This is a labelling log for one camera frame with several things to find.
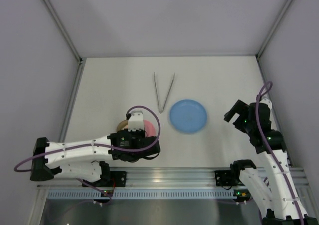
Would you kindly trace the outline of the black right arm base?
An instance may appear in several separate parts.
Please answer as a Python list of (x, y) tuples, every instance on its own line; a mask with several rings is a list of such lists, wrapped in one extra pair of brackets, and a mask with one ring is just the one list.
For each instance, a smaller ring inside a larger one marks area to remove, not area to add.
[(218, 187), (223, 187), (227, 190), (233, 186), (241, 186), (243, 183), (239, 180), (239, 174), (232, 170), (216, 170), (215, 182)]

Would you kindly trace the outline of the steel serving tongs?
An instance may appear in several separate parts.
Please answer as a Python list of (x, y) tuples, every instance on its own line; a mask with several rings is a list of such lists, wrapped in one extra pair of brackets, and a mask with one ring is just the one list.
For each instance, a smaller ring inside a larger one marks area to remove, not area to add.
[(168, 86), (166, 87), (166, 90), (164, 90), (159, 87), (157, 74), (155, 72), (153, 73), (153, 84), (155, 89), (156, 104), (157, 104), (158, 112), (160, 114), (162, 114), (167, 107), (168, 99), (170, 97), (170, 94), (175, 82), (175, 77), (176, 75), (174, 73), (171, 77), (171, 80)]

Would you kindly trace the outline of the black steel lunch box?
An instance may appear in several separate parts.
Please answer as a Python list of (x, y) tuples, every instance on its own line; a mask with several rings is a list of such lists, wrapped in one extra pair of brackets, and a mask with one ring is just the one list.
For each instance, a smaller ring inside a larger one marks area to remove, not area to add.
[(128, 120), (123, 120), (117, 125), (116, 132), (119, 132), (121, 130), (125, 130), (127, 128), (128, 128)]

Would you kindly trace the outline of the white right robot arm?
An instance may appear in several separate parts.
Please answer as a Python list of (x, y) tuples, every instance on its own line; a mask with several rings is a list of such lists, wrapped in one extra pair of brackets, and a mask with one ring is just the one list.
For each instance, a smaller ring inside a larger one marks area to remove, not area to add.
[(317, 225), (317, 219), (309, 216), (297, 195), (283, 136), (271, 128), (269, 106), (237, 100), (224, 120), (229, 122), (235, 114), (238, 118), (233, 125), (248, 135), (267, 179), (262, 180), (254, 162), (245, 159), (230, 164), (231, 181), (247, 188), (259, 208), (262, 224)]

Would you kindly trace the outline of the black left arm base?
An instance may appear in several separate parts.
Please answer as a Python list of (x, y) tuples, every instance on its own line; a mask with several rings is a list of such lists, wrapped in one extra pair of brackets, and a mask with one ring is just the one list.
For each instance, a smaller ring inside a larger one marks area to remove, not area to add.
[(107, 181), (107, 187), (125, 187), (127, 180), (126, 171), (111, 171), (110, 179)]

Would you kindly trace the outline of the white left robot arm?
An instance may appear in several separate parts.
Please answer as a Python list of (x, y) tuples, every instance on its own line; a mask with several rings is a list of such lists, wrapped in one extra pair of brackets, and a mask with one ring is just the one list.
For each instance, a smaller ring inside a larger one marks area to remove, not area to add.
[(110, 187), (115, 183), (124, 186), (126, 173), (111, 172), (111, 161), (152, 160), (160, 152), (158, 138), (146, 135), (144, 130), (120, 130), (101, 138), (70, 143), (50, 142), (43, 137), (37, 139), (34, 147), (30, 180), (81, 179), (86, 187)]

